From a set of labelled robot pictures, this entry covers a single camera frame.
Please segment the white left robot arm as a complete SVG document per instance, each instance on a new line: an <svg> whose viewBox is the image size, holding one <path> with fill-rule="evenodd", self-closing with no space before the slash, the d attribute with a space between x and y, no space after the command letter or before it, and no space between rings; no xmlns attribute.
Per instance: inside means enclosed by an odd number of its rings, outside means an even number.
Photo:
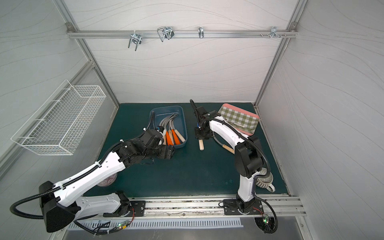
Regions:
<svg viewBox="0 0 384 240"><path fill-rule="evenodd" d="M40 207L46 230L53 233L82 218L107 214L125 217L132 213L130 200L122 191L96 197L84 193L108 177L147 159L171 159L174 146L163 144L162 133L146 130L139 138L119 141L88 168L57 183L40 185Z"/></svg>

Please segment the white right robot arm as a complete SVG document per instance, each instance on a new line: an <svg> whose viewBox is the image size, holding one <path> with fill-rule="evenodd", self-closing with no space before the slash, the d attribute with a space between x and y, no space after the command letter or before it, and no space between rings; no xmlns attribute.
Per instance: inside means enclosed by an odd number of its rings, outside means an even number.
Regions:
<svg viewBox="0 0 384 240"><path fill-rule="evenodd" d="M258 201L255 194L256 179L271 175L270 163L257 143L259 139L242 134L217 111L208 112L204 107L197 107L193 100L190 103L198 122L195 136L200 150L204 149L203 141L215 135L219 135L234 150L235 167L240 175L236 205L241 214L248 214Z"/></svg>

